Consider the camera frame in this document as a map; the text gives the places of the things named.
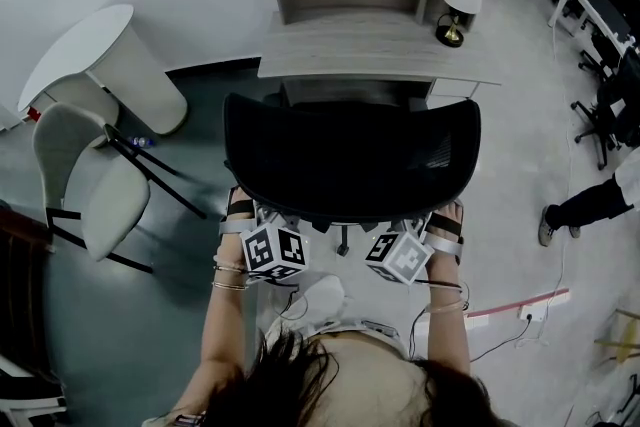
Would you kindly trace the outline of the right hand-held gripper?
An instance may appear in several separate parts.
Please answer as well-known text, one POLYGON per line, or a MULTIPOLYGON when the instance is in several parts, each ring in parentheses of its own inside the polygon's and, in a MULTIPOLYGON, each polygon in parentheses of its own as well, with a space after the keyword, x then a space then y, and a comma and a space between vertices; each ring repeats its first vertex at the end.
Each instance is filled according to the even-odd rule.
POLYGON ((374 239, 365 264, 383 279, 411 285, 434 253, 426 242, 426 226, 431 215, 391 222, 374 239))

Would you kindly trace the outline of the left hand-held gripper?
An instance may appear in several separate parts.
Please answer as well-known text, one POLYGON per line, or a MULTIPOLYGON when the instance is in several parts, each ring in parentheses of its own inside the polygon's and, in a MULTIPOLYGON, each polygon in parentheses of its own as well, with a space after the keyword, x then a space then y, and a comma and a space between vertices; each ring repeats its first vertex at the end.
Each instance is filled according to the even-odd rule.
POLYGON ((283 225, 276 212, 259 207, 255 227, 240 238, 249 278, 282 281, 309 268, 309 238, 283 225))

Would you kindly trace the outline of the person's left hand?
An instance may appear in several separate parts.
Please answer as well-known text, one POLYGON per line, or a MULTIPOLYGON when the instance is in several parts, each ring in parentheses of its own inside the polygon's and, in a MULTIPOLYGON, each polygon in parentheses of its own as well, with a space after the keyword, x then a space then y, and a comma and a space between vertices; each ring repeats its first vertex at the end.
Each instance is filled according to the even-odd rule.
POLYGON ((253 200, 240 186, 233 187, 229 192, 226 215, 220 223, 220 233, 240 234, 253 231, 256 227, 253 200))

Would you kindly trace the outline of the person's right hand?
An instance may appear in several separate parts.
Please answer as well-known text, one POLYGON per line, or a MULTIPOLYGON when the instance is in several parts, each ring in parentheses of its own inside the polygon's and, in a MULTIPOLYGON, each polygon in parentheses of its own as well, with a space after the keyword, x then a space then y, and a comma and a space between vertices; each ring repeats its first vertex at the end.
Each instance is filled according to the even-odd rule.
POLYGON ((464 248, 462 234, 464 206, 459 199, 456 199, 448 207, 458 212, 460 216, 452 218, 440 210, 433 211, 426 225, 424 241, 436 252, 452 256, 456 263, 460 264, 464 248))

